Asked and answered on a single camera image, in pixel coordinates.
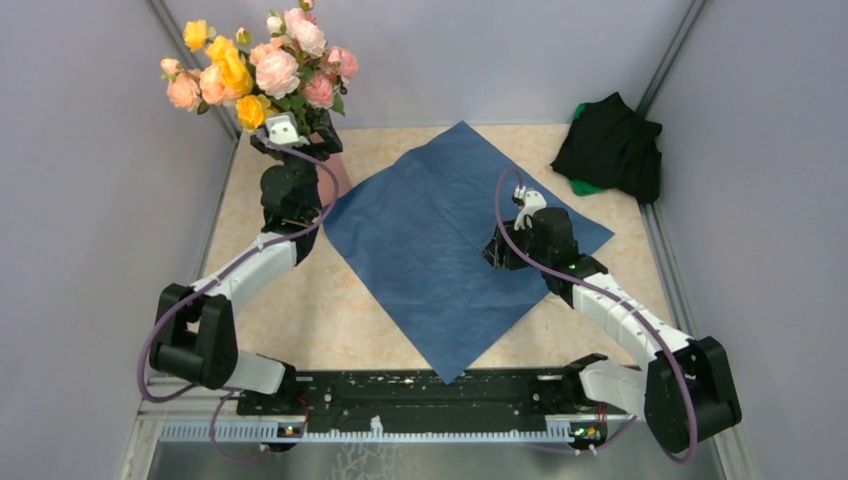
marble table surface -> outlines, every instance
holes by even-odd
[[[568,125],[475,126],[488,141],[578,212],[615,232],[595,257],[660,318],[668,307],[636,201],[618,191],[577,197],[550,168]],[[340,130],[353,185],[392,165],[447,127]],[[244,138],[224,193],[207,272],[250,244],[262,226],[259,179],[273,161]],[[237,319],[239,348],[298,369],[427,368],[323,231],[309,257],[273,281]],[[549,294],[474,367],[565,365],[592,352],[630,362],[603,329]]]

blue cloth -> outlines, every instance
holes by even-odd
[[[494,270],[482,255],[495,231],[495,185],[515,166],[460,122],[357,185],[324,223],[333,246],[445,383],[548,293],[537,270]],[[591,254],[612,238],[526,173],[525,181],[548,206],[568,209],[581,251]],[[518,212],[514,189],[514,181],[504,186],[504,220]]]

yellow rose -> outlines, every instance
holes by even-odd
[[[250,76],[247,66],[241,60],[238,50],[227,50],[215,64],[221,68],[221,79],[224,85],[234,92],[247,95],[253,90],[253,77]]]
[[[196,22],[186,22],[186,28],[183,30],[183,41],[186,47],[196,52],[206,46],[206,41],[209,38],[209,27],[206,26],[206,20],[198,20]]]
[[[236,101],[236,113],[239,123],[252,132],[265,123],[268,114],[273,113],[271,101],[265,95],[247,95]]]
[[[206,56],[213,62],[220,62],[224,55],[230,50],[235,50],[236,46],[229,38],[218,35],[212,45],[206,47]]]

black fabric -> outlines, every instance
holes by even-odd
[[[572,180],[617,188],[642,203],[660,196],[660,161],[656,137],[662,125],[639,118],[614,93],[574,120],[551,166]]]

white wall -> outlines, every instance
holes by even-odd
[[[267,41],[270,9],[296,0],[166,0],[182,25],[206,18]],[[349,127],[564,122],[621,91],[635,108],[688,0],[316,0],[331,44],[360,60]]]
[[[198,266],[231,142],[178,112],[144,2],[0,2],[0,477],[117,473],[158,292]]]
[[[649,117],[700,333],[767,479],[844,478],[848,4],[714,2]]]

